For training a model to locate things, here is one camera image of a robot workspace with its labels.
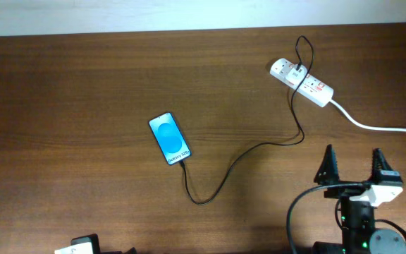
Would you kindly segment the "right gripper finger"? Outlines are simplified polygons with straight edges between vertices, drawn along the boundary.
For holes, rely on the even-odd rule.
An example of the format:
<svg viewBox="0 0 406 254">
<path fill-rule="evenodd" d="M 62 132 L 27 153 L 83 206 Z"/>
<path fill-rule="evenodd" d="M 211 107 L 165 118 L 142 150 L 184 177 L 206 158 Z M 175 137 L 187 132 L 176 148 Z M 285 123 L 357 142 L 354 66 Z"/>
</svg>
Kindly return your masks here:
<svg viewBox="0 0 406 254">
<path fill-rule="evenodd" d="M 392 169 L 387 163 L 381 149 L 374 149 L 372 156 L 371 177 L 369 180 L 373 183 L 380 183 L 388 179 L 391 176 L 391 172 Z"/>
<path fill-rule="evenodd" d="M 324 158 L 314 177 L 314 182 L 318 185 L 331 185 L 340 182 L 336 153 L 332 144 L 326 147 Z"/>
</svg>

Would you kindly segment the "blue Galaxy smartphone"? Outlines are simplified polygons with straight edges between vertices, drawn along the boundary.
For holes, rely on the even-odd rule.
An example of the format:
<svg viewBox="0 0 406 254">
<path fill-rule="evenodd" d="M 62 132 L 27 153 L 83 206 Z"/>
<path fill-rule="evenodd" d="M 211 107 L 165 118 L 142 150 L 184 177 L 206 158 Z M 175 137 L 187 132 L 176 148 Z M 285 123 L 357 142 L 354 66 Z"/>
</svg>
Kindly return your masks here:
<svg viewBox="0 0 406 254">
<path fill-rule="evenodd" d="M 149 127 L 168 165 L 179 163 L 192 155 L 171 112 L 151 119 Z"/>
</svg>

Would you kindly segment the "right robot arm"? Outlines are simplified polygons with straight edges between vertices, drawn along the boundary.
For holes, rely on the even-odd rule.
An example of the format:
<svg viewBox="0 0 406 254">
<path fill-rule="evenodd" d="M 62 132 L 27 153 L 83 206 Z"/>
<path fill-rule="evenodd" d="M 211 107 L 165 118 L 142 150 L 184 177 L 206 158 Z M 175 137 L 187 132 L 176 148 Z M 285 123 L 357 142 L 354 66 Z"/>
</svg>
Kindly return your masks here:
<svg viewBox="0 0 406 254">
<path fill-rule="evenodd" d="M 341 243 L 317 241 L 312 253 L 406 253 L 406 231 L 397 224 L 375 218 L 374 210 L 394 200 L 403 191 L 400 173 L 387 163 L 378 148 L 372 152 L 371 176 L 360 186 L 342 181 L 338 173 L 335 150 L 326 147 L 324 158 L 314 182 L 330 186 L 325 198 L 336 199 L 335 220 L 341 230 Z M 392 229 L 380 229 L 376 223 L 386 223 Z"/>
</svg>

